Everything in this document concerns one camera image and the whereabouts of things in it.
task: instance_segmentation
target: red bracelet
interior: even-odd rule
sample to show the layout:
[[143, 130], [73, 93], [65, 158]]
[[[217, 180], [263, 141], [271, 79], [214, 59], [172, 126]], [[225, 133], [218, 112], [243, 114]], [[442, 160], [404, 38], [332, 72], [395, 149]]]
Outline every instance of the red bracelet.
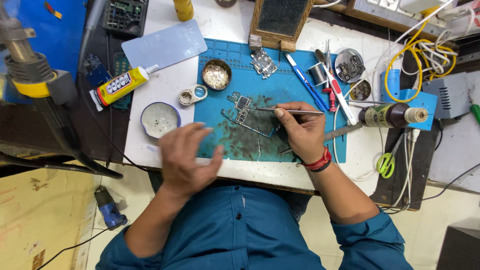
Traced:
[[318, 160], [317, 162], [314, 162], [312, 164], [305, 164], [304, 162], [302, 162], [302, 165], [305, 166], [310, 171], [314, 171], [316, 169], [319, 169], [319, 168], [323, 167], [325, 164], [327, 164], [329, 161], [331, 161], [332, 160], [332, 154], [330, 154], [327, 147], [324, 146], [324, 148], [325, 148], [324, 156], [320, 160]]

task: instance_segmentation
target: person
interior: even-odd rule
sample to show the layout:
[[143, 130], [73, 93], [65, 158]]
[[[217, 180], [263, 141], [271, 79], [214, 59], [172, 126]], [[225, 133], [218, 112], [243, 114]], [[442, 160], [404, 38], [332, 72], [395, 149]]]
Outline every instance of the person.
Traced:
[[[323, 146], [325, 117], [295, 118], [286, 111], [315, 110], [305, 102], [276, 107], [288, 143], [311, 170], [330, 215], [344, 252], [340, 269], [413, 269], [390, 217], [330, 162]], [[209, 165], [195, 162], [210, 132], [192, 123], [159, 139], [163, 183], [138, 219], [105, 247], [96, 268], [324, 269], [300, 233], [298, 215], [281, 196], [234, 183], [211, 185], [223, 147], [216, 147]]]

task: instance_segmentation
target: shirt sleeve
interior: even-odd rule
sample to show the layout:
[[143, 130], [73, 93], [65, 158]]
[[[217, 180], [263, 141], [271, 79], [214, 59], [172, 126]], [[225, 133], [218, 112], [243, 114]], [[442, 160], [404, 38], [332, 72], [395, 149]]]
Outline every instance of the shirt sleeve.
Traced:
[[403, 255], [405, 240], [388, 214], [380, 213], [364, 222], [339, 225], [331, 222], [343, 250], [340, 270], [412, 270]]
[[105, 247], [100, 255], [96, 270], [103, 269], [160, 269], [163, 251], [146, 258], [138, 258], [127, 247], [123, 236], [129, 226], [121, 230]]

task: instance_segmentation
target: glue tube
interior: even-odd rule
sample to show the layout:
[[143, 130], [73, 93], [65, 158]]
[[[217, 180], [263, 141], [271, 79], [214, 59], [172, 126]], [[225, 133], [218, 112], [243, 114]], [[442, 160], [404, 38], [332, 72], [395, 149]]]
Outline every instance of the glue tube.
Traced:
[[146, 69], [137, 67], [99, 86], [96, 90], [90, 90], [96, 109], [101, 111], [119, 98], [132, 92], [148, 81], [150, 79], [148, 75], [156, 70], [158, 70], [158, 65]]

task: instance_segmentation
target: black wristband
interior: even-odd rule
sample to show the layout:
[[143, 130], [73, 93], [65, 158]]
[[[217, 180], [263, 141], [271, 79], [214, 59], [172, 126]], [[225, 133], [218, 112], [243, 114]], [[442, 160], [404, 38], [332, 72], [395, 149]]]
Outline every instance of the black wristband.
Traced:
[[318, 169], [315, 169], [315, 170], [310, 170], [311, 172], [321, 172], [323, 170], [325, 170], [331, 163], [332, 161], [329, 160], [324, 166], [318, 168]]

